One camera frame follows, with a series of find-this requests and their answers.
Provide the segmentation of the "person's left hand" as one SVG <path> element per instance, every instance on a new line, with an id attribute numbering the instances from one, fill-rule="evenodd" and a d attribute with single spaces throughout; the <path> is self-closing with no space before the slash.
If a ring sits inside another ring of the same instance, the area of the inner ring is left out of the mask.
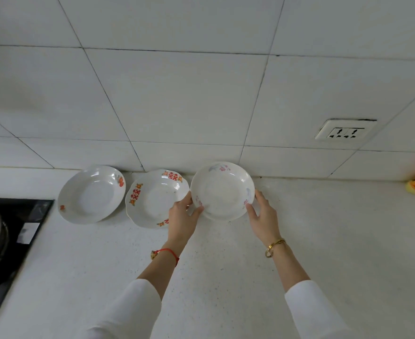
<path id="1" fill-rule="evenodd" d="M 176 201 L 169 210 L 168 241 L 171 243 L 187 244 L 195 232 L 199 219 L 190 219 L 188 209 L 193 204 L 192 194 L 189 191 L 186 196 Z"/>

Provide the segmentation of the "black glass stove top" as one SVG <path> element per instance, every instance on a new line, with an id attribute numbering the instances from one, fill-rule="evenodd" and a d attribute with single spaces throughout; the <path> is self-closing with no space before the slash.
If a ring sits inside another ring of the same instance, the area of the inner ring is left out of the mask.
<path id="1" fill-rule="evenodd" d="M 54 202 L 0 198 L 0 308 Z"/>

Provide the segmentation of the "person's right forearm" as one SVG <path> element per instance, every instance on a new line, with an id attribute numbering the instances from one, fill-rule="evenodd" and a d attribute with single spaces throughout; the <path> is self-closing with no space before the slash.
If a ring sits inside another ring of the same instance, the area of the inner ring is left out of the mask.
<path id="1" fill-rule="evenodd" d="M 300 339 L 356 339 L 318 284 L 311 280 L 284 239 L 269 246 Z"/>

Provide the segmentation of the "white plate with pink flowers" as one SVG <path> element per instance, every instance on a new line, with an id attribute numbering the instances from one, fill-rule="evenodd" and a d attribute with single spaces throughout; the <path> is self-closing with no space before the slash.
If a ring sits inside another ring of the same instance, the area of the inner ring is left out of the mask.
<path id="1" fill-rule="evenodd" d="M 218 161 L 200 168 L 190 183 L 193 205 L 202 206 L 202 215 L 216 222 L 242 217 L 246 205 L 255 199 L 252 177 L 239 165 Z"/>

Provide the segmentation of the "white plate with orange fruit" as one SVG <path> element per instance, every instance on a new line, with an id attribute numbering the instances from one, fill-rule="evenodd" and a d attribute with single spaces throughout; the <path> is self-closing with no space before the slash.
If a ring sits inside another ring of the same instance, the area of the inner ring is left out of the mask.
<path id="1" fill-rule="evenodd" d="M 114 167 L 90 166 L 61 189 L 57 208 L 62 218 L 73 224 L 92 224 L 110 216 L 123 201 L 126 180 Z"/>

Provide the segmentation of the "white wall socket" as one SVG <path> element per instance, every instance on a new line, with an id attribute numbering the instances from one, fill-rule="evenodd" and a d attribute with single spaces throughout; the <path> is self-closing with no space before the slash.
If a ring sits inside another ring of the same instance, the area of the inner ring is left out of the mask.
<path id="1" fill-rule="evenodd" d="M 329 119 L 321 127 L 317 141 L 358 141 L 371 132 L 377 124 L 374 119 Z"/>

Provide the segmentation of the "person's left forearm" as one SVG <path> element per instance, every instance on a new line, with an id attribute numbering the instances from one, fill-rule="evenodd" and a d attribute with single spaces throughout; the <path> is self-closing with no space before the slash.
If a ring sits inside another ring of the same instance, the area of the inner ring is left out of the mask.
<path id="1" fill-rule="evenodd" d="M 167 241 L 141 275 L 87 329 L 83 339 L 150 339 L 163 295 L 185 246 Z"/>

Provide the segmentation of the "scalloped plate with red print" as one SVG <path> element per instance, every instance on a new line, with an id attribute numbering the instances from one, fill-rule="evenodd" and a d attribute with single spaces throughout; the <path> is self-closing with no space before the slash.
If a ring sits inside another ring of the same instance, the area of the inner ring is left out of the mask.
<path id="1" fill-rule="evenodd" d="M 167 229 L 169 209 L 189 192 L 178 172 L 159 169 L 138 177 L 125 197 L 126 214 L 138 227 Z"/>

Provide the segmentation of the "person's right hand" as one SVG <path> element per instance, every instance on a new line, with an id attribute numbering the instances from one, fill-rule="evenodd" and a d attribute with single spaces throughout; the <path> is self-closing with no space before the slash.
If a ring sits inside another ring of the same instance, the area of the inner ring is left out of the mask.
<path id="1" fill-rule="evenodd" d="M 263 193 L 255 189 L 255 199 L 260 207 L 259 221 L 250 222 L 253 233 L 268 248 L 282 239 L 278 225 L 277 212 L 270 205 Z"/>

